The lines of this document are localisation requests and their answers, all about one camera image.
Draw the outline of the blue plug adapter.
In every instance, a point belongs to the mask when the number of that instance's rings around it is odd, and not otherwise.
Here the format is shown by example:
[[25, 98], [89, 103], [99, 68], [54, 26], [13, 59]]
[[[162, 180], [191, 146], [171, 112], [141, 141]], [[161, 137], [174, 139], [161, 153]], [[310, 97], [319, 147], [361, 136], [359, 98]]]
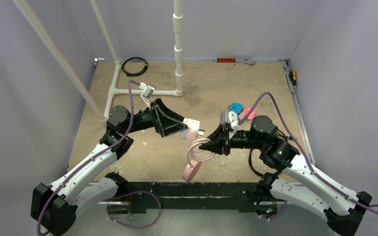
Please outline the blue plug adapter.
[[243, 111], [243, 105], [238, 102], [233, 102], [230, 105], [227, 106], [229, 111], [233, 111], [236, 114], [240, 114]]

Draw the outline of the pink plug adapter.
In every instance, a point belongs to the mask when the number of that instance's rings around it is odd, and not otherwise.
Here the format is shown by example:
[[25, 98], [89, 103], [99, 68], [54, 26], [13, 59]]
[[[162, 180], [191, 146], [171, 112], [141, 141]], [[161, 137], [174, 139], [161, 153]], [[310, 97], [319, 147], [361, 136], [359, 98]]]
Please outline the pink plug adapter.
[[256, 111], [251, 109], [251, 107], [245, 107], [238, 115], [238, 120], [252, 120], [256, 114]]

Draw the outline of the pink round power strip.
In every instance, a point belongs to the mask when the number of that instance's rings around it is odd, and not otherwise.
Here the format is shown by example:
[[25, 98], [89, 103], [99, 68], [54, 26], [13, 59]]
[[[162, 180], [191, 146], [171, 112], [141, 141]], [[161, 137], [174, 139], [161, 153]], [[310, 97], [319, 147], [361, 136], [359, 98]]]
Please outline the pink round power strip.
[[202, 162], [191, 160], [183, 171], [182, 179], [186, 182], [191, 182], [198, 173], [201, 165]]

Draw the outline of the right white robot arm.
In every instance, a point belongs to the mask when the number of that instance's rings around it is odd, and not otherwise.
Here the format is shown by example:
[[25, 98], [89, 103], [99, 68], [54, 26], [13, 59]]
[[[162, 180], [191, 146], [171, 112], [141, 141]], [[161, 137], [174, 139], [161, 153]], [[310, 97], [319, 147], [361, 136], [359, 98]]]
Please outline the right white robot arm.
[[264, 173], [250, 195], [260, 203], [270, 198], [291, 202], [326, 220], [341, 236], [353, 236], [360, 226], [372, 196], [355, 192], [334, 181], [299, 150], [277, 137], [278, 127], [268, 116], [256, 116], [249, 130], [222, 119], [218, 128], [199, 146], [219, 155], [232, 149], [257, 149], [259, 158], [275, 173]]

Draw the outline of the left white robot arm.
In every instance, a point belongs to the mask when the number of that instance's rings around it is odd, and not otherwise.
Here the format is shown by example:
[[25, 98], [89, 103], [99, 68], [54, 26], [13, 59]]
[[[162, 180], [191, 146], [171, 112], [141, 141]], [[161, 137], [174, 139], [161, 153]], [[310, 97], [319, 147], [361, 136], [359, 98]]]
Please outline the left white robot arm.
[[31, 217], [37, 221], [37, 234], [63, 235], [75, 222], [79, 210], [84, 209], [84, 204], [95, 202], [96, 196], [111, 197], [114, 201], [126, 197], [126, 186], [114, 179], [97, 186], [90, 186], [90, 182], [129, 150], [134, 142], [129, 133], [154, 128], [162, 137], [179, 133], [184, 138], [188, 129], [198, 126], [199, 122], [167, 108], [160, 98], [138, 113], [121, 105], [112, 108], [106, 132], [91, 153], [59, 179], [48, 185], [40, 183], [33, 190]]

